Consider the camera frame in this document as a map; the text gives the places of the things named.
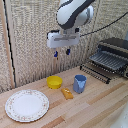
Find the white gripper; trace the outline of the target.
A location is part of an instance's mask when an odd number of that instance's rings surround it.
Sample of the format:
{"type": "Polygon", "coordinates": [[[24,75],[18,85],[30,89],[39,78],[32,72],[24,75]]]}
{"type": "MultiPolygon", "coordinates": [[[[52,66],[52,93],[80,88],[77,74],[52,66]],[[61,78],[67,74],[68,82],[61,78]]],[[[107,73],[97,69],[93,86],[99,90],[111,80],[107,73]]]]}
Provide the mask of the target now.
{"type": "MultiPolygon", "coordinates": [[[[47,46],[49,48],[58,48],[64,46],[76,45],[79,43],[79,33],[61,34],[59,30],[52,30],[47,33],[47,46]]],[[[71,49],[66,50],[66,55],[71,54],[71,49]]],[[[54,57],[58,57],[58,51],[54,52],[54,57]]]]}

